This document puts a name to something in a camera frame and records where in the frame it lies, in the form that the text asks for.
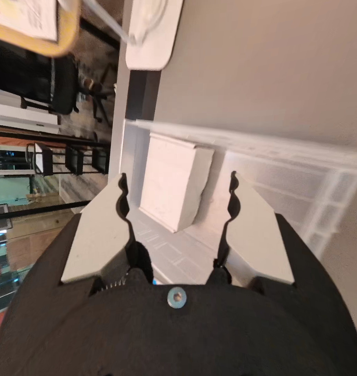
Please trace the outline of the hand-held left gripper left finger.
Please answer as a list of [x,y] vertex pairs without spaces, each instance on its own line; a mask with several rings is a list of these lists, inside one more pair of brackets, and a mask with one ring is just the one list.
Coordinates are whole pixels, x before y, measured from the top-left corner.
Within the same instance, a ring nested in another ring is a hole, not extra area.
[[104,284],[117,284],[125,277],[131,267],[127,249],[135,240],[126,218],[127,195],[127,177],[121,173],[81,210],[62,283],[95,277]]

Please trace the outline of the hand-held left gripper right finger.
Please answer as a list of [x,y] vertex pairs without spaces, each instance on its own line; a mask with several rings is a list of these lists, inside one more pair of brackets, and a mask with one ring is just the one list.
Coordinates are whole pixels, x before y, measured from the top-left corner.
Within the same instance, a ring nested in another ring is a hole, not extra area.
[[250,285],[256,278],[294,284],[274,209],[242,176],[233,171],[228,214],[214,269],[225,270],[228,282]]

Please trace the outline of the wooden instruction board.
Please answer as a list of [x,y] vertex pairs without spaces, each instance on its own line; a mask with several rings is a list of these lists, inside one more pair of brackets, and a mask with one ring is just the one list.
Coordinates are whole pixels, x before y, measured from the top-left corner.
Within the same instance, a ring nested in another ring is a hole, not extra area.
[[35,38],[0,24],[0,41],[41,54],[58,58],[67,54],[75,45],[79,33],[82,1],[68,1],[69,9],[58,5],[58,40]]

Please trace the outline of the white partition panel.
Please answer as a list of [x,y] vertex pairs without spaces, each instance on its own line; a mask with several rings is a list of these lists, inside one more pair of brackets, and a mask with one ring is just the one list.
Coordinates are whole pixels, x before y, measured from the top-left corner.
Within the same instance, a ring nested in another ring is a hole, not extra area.
[[21,98],[0,90],[0,125],[48,134],[59,134],[57,115],[36,108],[21,108]]

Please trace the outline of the brown wooden beam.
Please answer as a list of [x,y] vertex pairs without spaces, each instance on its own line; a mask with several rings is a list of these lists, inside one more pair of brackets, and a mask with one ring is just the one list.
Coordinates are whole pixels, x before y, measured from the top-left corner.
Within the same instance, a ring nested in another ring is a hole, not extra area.
[[26,147],[28,144],[33,143],[40,143],[50,147],[65,147],[66,144],[64,143],[54,143],[48,141],[34,141],[30,139],[17,139],[17,138],[7,138],[0,136],[0,145],[3,146],[18,146],[18,147]]

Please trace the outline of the clear plastic bin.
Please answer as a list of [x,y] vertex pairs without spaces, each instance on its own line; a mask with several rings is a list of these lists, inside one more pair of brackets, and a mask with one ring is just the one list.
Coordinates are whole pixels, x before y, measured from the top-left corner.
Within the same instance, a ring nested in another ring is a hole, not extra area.
[[[334,145],[146,120],[124,120],[120,171],[127,174],[136,238],[162,284],[204,284],[224,223],[236,171],[291,224],[321,260],[357,191],[357,151]],[[178,231],[141,211],[150,139],[213,150],[206,185],[190,226]]]

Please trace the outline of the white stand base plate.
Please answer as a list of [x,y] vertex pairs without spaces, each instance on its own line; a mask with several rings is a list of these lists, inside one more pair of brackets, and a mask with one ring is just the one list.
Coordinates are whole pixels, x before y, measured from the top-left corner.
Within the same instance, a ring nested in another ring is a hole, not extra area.
[[161,71],[169,62],[183,0],[134,0],[125,61],[129,70]]

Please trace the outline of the white cardboard box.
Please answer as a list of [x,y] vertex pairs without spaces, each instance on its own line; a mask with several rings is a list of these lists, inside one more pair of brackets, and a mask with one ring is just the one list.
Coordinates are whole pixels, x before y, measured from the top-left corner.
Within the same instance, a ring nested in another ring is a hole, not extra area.
[[213,156],[212,148],[150,133],[139,209],[171,233],[190,227]]

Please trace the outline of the black metal pole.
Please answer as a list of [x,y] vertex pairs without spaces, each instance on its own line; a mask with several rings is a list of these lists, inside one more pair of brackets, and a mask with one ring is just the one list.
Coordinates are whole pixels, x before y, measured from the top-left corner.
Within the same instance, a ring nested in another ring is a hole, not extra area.
[[32,209],[12,211],[12,212],[7,212],[7,213],[0,213],[0,220],[14,219],[14,218],[25,217],[28,215],[44,214],[44,213],[73,209],[73,208],[81,208],[81,207],[88,205],[90,202],[91,200],[85,200],[85,201],[79,201],[79,202],[73,202],[73,203],[45,206],[41,208],[32,208]]

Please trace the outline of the clear acrylic rod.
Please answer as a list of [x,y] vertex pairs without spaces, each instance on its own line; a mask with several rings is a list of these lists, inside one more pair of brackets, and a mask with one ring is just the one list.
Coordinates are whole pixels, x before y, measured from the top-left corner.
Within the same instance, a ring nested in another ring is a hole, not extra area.
[[133,42],[123,27],[96,0],[83,0],[82,2],[89,8],[90,11],[92,11],[107,26],[109,26],[124,43],[127,44]]

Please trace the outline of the white instruction sheet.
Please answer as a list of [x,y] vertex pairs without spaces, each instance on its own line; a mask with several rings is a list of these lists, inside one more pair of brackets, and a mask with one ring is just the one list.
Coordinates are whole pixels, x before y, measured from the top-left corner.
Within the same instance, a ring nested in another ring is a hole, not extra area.
[[58,40],[56,0],[0,0],[0,25],[21,34],[56,42]]

